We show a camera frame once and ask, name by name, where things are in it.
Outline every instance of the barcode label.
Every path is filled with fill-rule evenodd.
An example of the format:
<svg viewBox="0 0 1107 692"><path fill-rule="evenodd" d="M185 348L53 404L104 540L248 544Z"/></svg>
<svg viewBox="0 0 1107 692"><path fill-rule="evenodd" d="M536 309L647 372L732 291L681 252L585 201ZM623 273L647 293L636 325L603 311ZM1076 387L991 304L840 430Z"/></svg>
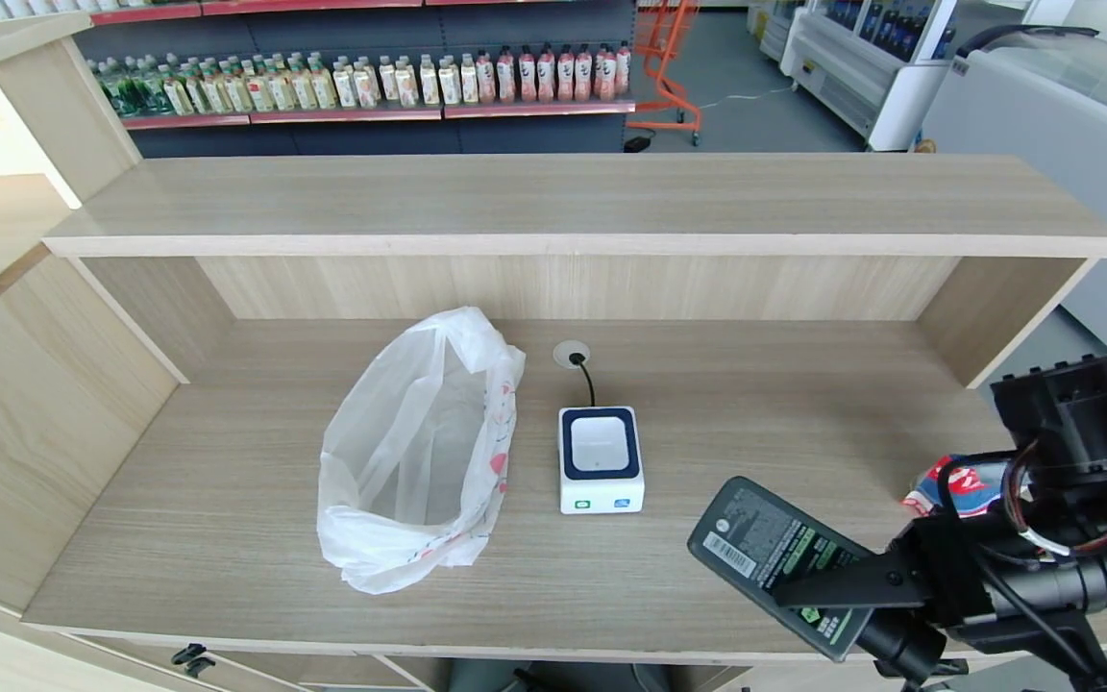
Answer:
<svg viewBox="0 0 1107 692"><path fill-rule="evenodd" d="M712 551L713 556L728 562L731 568L742 572L742 577L749 579L757 562L746 556L746 552L734 548L728 540L721 538L715 531L707 531L707 538L703 539L703 547Z"/></svg>

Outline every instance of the white plastic bag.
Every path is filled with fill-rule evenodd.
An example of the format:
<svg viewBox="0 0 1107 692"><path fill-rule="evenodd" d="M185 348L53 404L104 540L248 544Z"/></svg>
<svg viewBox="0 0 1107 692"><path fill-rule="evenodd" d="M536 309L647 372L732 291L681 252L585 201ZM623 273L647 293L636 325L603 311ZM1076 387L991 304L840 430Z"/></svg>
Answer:
<svg viewBox="0 0 1107 692"><path fill-rule="evenodd" d="M473 565L506 492L524 353L477 308L439 312L382 350L324 433L319 543L358 591Z"/></svg>

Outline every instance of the power cord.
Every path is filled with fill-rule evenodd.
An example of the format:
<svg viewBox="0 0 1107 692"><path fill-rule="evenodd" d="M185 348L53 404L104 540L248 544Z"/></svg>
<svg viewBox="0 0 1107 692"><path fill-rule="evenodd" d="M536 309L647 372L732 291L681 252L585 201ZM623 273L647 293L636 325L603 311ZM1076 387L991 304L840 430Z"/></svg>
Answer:
<svg viewBox="0 0 1107 692"><path fill-rule="evenodd" d="M588 359L583 358L583 353L571 353L568 355L567 360L570 361L572 366L579 366L579 369L583 371L583 376L588 380L588 394L592 397L592 405L596 406L597 389L596 385L592 385L592 376L588 373L588 366L584 364Z"/></svg>
<svg viewBox="0 0 1107 692"><path fill-rule="evenodd" d="M1007 458L1002 458L1000 455L976 455L976 456L960 456L958 459L950 461L941 469L939 469L939 478L937 479L937 487L939 487L939 498L942 503L942 508L945 515L951 518L954 527L956 527L959 540L963 544L963 547L968 550L968 555L972 557L972 561L975 562L976 568L980 569L981 577L984 578L986 582L993 588L996 588L997 592L1002 595L1003 599L1006 599L1010 605L1015 606L1015 609L1023 617L1028 619L1028 622L1037 627L1037 630L1042 630L1046 637L1049 638L1052 644L1058 648L1065 657L1070 660L1072 664L1079 669L1079 673L1093 675L1095 674L1095 668L1090 665L1082 653L1079 649L1073 647L1059 631L1055 630L1045 619L1036 612L1027 601L1023 599L1018 593L1015 592L1014 588L1011 588L1010 583L1002 578L989 560L984 556L980 555L980 548L976 547L976 543L972 541L971 536L963 528L963 518L959 517L959 512L954 507L954 498L951 496L951 474L954 469L961 467L979 467L984 464L1001 464L1005 463Z"/></svg>

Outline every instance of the counter top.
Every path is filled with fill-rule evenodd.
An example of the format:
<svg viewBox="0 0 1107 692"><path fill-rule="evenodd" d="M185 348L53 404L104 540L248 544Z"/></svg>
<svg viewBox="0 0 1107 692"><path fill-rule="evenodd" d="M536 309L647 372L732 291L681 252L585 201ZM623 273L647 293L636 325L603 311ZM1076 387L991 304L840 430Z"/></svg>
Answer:
<svg viewBox="0 0 1107 692"><path fill-rule="evenodd" d="M92 27L87 12L40 14L0 22L0 62Z"/></svg>
<svg viewBox="0 0 1107 692"><path fill-rule="evenodd" d="M368 596L321 557L319 450L407 324L238 321L157 414L25 621L271 652L814 660L686 550L726 478L879 550L909 520L898 499L918 473L1010 444L910 323L499 320L528 364L495 534L469 568ZM567 338L592 347L601 402L637 409L641 514L558 512L557 412L587 403L583 378L550 358ZM1107 612L1094 622L1107 644Z"/></svg>
<svg viewBox="0 0 1107 692"><path fill-rule="evenodd" d="M70 256L1107 258L1107 225L1008 156L167 158L50 233Z"/></svg>

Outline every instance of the gray floor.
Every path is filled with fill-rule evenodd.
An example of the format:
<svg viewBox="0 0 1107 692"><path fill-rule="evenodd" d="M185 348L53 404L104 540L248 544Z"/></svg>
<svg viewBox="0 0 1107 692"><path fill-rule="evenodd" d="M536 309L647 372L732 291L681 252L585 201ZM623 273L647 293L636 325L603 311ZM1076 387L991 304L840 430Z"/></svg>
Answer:
<svg viewBox="0 0 1107 692"><path fill-rule="evenodd" d="M638 59L632 74L637 99L654 99L653 84L642 76ZM746 33L744 12L700 13L668 74L686 87L691 102L700 109L707 105L703 141L695 148L690 132L662 130L649 152L860 152L865 146L861 136L817 99L788 91L790 80ZM631 122L674 118L672 111L662 111L637 113Z"/></svg>

